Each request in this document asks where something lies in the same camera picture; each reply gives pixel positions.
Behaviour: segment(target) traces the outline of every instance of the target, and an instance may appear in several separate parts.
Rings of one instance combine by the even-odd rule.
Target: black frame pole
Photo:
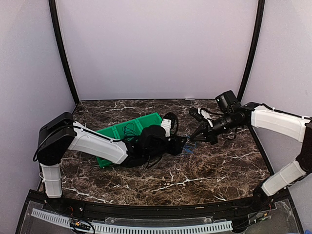
[[[54,34],[55,34],[55,38],[56,38],[57,45],[58,45],[59,56],[62,61],[62,65],[64,68],[64,72],[65,72],[65,76],[69,85],[70,92],[72,93],[75,104],[78,105],[80,100],[77,94],[77,90],[75,88],[74,80],[70,72],[67,56],[65,53],[65,48],[64,48],[64,44],[62,40],[62,34],[60,32],[60,27],[59,27],[59,18],[58,18],[55,0],[49,0],[49,5],[50,5],[52,24],[54,28]]]
[[[254,55],[257,49],[257,44],[258,44],[258,39],[259,39],[259,34],[260,34],[260,29],[261,29],[262,17],[263,17],[263,12],[264,12],[264,3],[265,3],[265,0],[258,1],[258,9],[257,9],[257,15],[255,17],[252,43],[250,45],[250,50],[249,50],[249,54],[247,58],[247,63],[246,63],[243,79],[242,79],[242,82],[240,84],[239,91],[237,94],[237,99],[239,101],[242,101],[243,99],[244,92],[245,92],[247,82],[248,82],[248,78],[250,75],[250,71],[252,69]]]

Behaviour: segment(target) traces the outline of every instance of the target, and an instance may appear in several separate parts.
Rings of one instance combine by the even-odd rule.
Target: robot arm
[[[117,140],[92,131],[73,120],[71,113],[63,113],[40,129],[39,146],[34,161],[42,169],[46,194],[50,198],[62,195],[59,164],[66,150],[76,150],[98,156],[124,167],[145,164],[164,153],[181,153],[186,137],[170,135],[176,117],[170,113],[161,125],[144,128],[141,135]]]
[[[250,102],[241,105],[232,91],[227,91],[216,101],[223,115],[212,120],[208,110],[192,108],[191,116],[201,121],[200,126],[191,136],[191,141],[218,143],[217,136],[238,126],[251,125],[265,128],[294,138],[303,143],[301,153],[279,172],[263,181],[253,192],[257,203],[265,202],[281,189],[291,186],[312,172],[312,121],[275,110],[265,104]]]

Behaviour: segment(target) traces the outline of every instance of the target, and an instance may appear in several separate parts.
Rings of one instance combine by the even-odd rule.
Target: black wire
[[[89,224],[90,225],[90,227],[93,229],[93,234],[95,234],[96,233],[96,230],[95,230],[95,228],[93,227],[93,225],[89,222],[89,221],[85,221],[85,220],[82,220],[82,219],[79,219],[79,218],[75,218],[75,217],[73,217],[73,216],[68,216],[68,215],[66,215],[66,214],[62,214],[62,213],[60,213],[60,212],[58,212],[58,211],[56,211],[56,210],[54,210],[53,209],[53,207],[49,204],[49,202],[48,202],[48,198],[46,198],[46,204],[47,205],[49,205],[49,207],[50,207],[50,209],[52,210],[52,211],[54,211],[55,213],[57,213],[57,214],[59,214],[59,215],[62,215],[62,216],[65,216],[65,217],[68,217],[68,218],[74,218],[74,219],[77,219],[78,220],[78,222],[79,221],[83,221],[83,222],[86,222],[87,224]]]
[[[295,117],[298,117],[298,118],[302,118],[302,117],[303,117],[303,116],[295,115],[295,114],[293,114],[293,113],[289,113],[289,112],[285,112],[285,111],[273,109],[272,107],[268,106],[268,105],[265,104],[265,103],[262,103],[261,105],[262,105],[262,106],[265,106],[266,108],[268,108],[268,109],[271,110],[271,111],[275,111],[275,112],[278,112],[278,113],[281,113],[281,114],[287,114],[287,115],[295,116]],[[304,118],[304,119],[308,119],[308,120],[312,120],[312,117],[303,117],[303,118]]]
[[[170,119],[172,122],[171,122],[171,128],[174,127],[174,124],[176,123],[176,128],[175,128],[175,132],[172,133],[172,135],[176,135],[177,132],[178,132],[178,129],[179,129],[179,119],[178,117],[176,116],[176,114],[172,113],[172,112],[168,112],[167,114],[164,115],[163,117],[164,119]]]

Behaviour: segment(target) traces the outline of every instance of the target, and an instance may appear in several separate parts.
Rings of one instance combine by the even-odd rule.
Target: wire bundle
[[[122,127],[123,131],[123,137],[129,138],[128,140],[131,140],[131,137],[134,137],[137,135],[135,132],[135,125],[133,123],[127,123],[126,126]]]

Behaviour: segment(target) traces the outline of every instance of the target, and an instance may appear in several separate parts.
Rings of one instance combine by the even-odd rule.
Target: black camera
[[[215,98],[222,113],[231,114],[241,106],[232,90],[226,91]]]

